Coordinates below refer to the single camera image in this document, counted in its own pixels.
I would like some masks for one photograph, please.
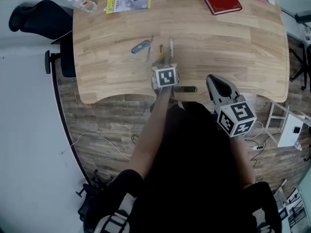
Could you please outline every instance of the small tool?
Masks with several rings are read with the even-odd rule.
[[[163,58],[163,45],[160,45],[160,55],[159,55],[159,59]]]
[[[174,45],[173,45],[173,40],[170,39],[170,58],[169,58],[169,64],[172,62],[172,59],[174,58]]]
[[[149,57],[150,57],[150,50],[151,50],[151,43],[154,40],[154,36],[152,36],[151,41],[150,41],[150,45],[149,45],[149,49],[148,49],[148,53],[147,53],[147,58],[146,58],[146,62],[149,61]]]
[[[132,54],[138,53],[140,50],[143,50],[146,47],[150,46],[150,40],[145,40],[142,43],[139,43],[136,47],[133,47],[131,52]]]

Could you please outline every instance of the metal stand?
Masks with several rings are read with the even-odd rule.
[[[283,135],[283,130],[284,130],[284,126],[286,125],[286,122],[288,120],[288,117],[289,115],[295,117],[296,119],[300,120],[302,123],[305,123],[307,124],[309,127],[311,126],[311,117],[307,116],[306,114],[304,113],[301,113],[303,115],[303,117],[306,117],[307,119],[305,118],[302,118],[301,116],[298,116],[296,115],[295,113],[291,112],[289,110],[289,106],[287,108],[283,107],[282,105],[278,104],[278,103],[275,103],[273,101],[272,102],[272,105],[271,105],[271,109],[270,109],[270,113],[269,113],[269,117],[268,117],[268,121],[267,121],[267,124],[266,124],[266,127],[265,127],[265,131],[266,133],[271,137],[271,139],[276,143],[276,145],[279,147],[279,140],[276,140],[276,138],[269,132],[268,128],[269,128],[269,125],[270,125],[270,121],[271,119],[280,119],[280,120],[285,120],[281,129],[280,129],[280,133],[281,133],[281,137]],[[274,106],[277,106],[279,108],[281,108],[283,111],[286,112],[286,115],[285,116],[274,116],[273,115],[273,110],[274,110]]]

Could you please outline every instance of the plastic water bottle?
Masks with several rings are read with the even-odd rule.
[[[296,141],[295,142],[295,148],[297,149],[297,150],[299,150],[299,151],[302,151],[302,147],[301,147],[301,144],[298,142],[298,141]]]
[[[97,4],[91,0],[68,0],[71,2],[73,7],[82,9],[87,12],[95,12],[97,9]]]

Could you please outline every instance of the human arm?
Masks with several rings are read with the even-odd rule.
[[[169,86],[163,88],[160,92],[147,124],[135,145],[131,160],[126,167],[126,169],[139,173],[143,179],[149,173],[162,142],[171,90],[172,87]]]
[[[238,170],[240,184],[243,189],[256,183],[255,172],[246,150],[243,136],[230,138],[230,147]]]

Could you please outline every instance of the power strip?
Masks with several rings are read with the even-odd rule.
[[[261,150],[261,149],[263,149],[263,146],[259,146],[259,147],[254,146],[253,147],[253,150]]]

